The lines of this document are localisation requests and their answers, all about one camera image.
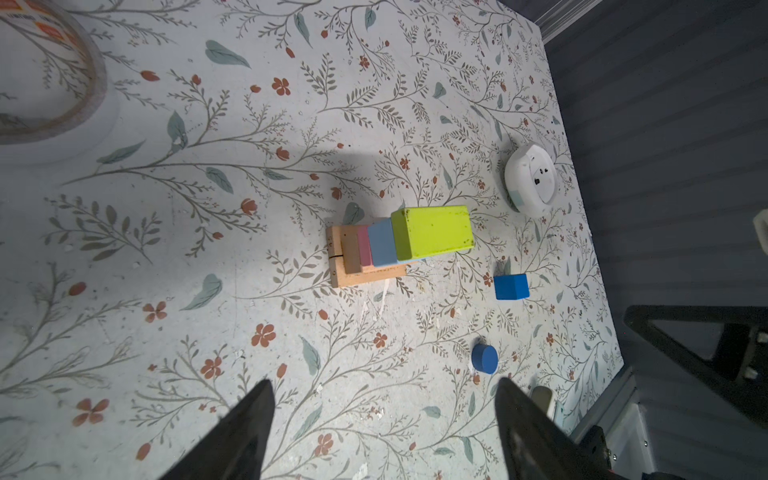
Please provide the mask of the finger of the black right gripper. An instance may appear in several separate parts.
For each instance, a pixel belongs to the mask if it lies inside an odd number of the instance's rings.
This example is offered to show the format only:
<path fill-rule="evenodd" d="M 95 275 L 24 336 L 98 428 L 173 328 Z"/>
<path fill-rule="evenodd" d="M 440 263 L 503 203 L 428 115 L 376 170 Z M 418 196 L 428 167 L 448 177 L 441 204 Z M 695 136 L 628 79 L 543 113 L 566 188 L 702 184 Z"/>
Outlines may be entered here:
<path fill-rule="evenodd" d="M 624 321 L 752 423 L 767 426 L 765 306 L 634 305 Z"/>

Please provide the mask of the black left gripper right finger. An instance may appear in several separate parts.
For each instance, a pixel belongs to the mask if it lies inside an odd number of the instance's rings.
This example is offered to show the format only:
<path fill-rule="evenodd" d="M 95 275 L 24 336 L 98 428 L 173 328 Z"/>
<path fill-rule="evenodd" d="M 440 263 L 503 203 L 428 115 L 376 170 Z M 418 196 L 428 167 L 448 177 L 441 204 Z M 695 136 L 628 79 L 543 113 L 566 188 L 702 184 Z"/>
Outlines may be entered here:
<path fill-rule="evenodd" d="M 510 479 L 617 479 L 594 464 L 513 381 L 501 379 L 495 413 Z"/>

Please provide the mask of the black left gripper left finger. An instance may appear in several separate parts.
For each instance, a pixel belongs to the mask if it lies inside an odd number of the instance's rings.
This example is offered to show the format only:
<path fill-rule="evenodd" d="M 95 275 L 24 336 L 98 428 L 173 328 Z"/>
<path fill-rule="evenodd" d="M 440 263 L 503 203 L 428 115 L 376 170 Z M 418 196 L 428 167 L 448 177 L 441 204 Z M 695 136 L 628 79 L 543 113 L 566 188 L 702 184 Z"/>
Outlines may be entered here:
<path fill-rule="evenodd" d="M 272 384 L 262 380 L 163 477 L 259 479 L 274 414 Z"/>

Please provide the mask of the dark blue cube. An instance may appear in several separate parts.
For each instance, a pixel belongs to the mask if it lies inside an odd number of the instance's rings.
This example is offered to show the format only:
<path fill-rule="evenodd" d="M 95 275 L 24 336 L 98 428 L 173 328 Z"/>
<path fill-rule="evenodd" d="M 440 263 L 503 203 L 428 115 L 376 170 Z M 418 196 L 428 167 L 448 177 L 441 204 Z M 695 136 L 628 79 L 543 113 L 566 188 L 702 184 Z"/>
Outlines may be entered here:
<path fill-rule="evenodd" d="M 526 274 L 502 275 L 493 278 L 495 298 L 513 301 L 530 297 L 530 287 Z"/>

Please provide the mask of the wooden block with holes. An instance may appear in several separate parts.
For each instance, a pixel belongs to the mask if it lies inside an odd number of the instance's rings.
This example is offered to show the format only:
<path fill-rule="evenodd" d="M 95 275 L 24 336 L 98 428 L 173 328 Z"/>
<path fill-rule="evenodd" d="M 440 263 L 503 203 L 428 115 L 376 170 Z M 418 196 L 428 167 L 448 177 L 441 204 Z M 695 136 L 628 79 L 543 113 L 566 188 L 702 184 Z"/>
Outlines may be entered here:
<path fill-rule="evenodd" d="M 358 286 L 403 277 L 405 264 L 376 267 L 366 226 L 335 225 L 326 229 L 331 285 Z"/>

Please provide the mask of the pink block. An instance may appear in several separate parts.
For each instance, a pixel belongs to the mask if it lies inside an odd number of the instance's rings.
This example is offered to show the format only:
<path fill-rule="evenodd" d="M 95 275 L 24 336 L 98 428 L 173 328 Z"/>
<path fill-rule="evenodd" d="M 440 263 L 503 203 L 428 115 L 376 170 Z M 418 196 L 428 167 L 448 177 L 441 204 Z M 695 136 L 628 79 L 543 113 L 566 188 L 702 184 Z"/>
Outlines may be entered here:
<path fill-rule="evenodd" d="M 357 228 L 357 242 L 361 267 L 363 269 L 372 267 L 373 258 L 367 226 L 359 226 Z"/>

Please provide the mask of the green block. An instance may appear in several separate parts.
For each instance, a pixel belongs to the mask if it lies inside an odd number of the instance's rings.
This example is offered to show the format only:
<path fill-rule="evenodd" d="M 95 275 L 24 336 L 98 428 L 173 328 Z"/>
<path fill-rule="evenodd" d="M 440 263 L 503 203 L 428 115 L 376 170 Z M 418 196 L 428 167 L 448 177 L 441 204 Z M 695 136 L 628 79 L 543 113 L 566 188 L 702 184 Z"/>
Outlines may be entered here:
<path fill-rule="evenodd" d="M 404 208 L 390 219 L 402 262 L 467 251 L 475 244 L 466 206 Z"/>

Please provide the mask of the light blue cube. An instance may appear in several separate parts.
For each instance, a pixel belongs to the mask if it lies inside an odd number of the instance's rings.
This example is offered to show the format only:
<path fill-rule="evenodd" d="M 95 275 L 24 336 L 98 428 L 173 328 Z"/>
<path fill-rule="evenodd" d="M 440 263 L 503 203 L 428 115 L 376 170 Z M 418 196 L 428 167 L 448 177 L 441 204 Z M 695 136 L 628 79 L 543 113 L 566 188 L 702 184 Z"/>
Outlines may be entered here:
<path fill-rule="evenodd" d="M 367 227 L 372 262 L 375 267 L 388 267 L 399 263 L 390 219 Z"/>

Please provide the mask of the plain wooden block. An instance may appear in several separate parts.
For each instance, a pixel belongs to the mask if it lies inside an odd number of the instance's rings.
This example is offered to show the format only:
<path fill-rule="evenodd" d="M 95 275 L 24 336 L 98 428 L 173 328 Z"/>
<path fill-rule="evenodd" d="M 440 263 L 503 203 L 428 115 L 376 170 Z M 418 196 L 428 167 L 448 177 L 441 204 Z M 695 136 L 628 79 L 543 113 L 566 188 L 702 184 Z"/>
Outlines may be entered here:
<path fill-rule="evenodd" d="M 361 273 L 362 267 L 360 265 L 356 227 L 342 227 L 341 245 L 345 272 L 347 274 Z"/>

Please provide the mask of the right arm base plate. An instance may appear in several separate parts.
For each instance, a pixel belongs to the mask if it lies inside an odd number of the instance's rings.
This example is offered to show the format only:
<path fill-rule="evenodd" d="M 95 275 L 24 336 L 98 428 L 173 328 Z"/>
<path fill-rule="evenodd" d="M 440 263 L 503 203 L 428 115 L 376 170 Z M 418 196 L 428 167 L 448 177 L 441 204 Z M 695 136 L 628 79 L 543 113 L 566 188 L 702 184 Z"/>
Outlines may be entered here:
<path fill-rule="evenodd" d="M 612 452 L 608 448 L 604 430 L 599 425 L 591 426 L 579 441 L 579 448 L 600 468 L 609 472 L 612 468 Z"/>

